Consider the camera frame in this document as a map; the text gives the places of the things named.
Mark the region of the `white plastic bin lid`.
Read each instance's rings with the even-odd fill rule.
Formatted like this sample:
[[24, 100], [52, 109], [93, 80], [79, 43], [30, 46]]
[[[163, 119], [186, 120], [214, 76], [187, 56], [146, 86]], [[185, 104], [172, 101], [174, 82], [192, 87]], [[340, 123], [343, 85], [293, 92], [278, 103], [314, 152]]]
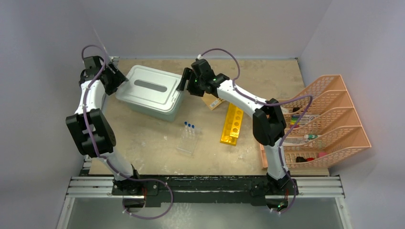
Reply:
[[133, 66], [128, 74], [128, 81], [119, 86], [115, 95], [126, 93], [141, 95], [152, 93], [153, 95], [170, 95], [177, 91], [181, 75], [170, 73], [142, 65]]

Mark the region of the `yellow test tube rack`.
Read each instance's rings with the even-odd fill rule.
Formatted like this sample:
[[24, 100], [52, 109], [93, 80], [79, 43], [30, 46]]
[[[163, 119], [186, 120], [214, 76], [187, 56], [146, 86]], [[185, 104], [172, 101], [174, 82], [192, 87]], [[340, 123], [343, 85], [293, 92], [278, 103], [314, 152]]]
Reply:
[[230, 103], [225, 116], [220, 143], [236, 146], [239, 138], [241, 123], [244, 112], [234, 104]]

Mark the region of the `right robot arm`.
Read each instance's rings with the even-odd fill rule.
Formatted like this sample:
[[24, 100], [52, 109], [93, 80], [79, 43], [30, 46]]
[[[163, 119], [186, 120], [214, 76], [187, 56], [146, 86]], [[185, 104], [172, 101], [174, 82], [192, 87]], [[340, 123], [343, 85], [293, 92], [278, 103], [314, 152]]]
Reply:
[[177, 90], [187, 90], [191, 95], [199, 97], [211, 94], [235, 105], [251, 117], [253, 136], [266, 153], [269, 190], [280, 194], [287, 188], [290, 173], [282, 143], [286, 121], [278, 100], [257, 97], [236, 85], [228, 76], [215, 74], [205, 59], [196, 60], [190, 68], [184, 68]]

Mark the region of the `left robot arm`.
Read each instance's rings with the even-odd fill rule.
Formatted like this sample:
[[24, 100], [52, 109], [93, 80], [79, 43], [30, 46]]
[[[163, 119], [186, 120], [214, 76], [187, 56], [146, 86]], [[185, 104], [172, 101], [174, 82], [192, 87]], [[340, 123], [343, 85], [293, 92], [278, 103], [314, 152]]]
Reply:
[[142, 190], [142, 182], [133, 165], [116, 150], [116, 136], [102, 107], [105, 99], [114, 94], [127, 78], [114, 65], [100, 56], [84, 58], [80, 74], [81, 97], [75, 113], [65, 123], [80, 154], [96, 158], [113, 174], [117, 185], [124, 182], [130, 195]]

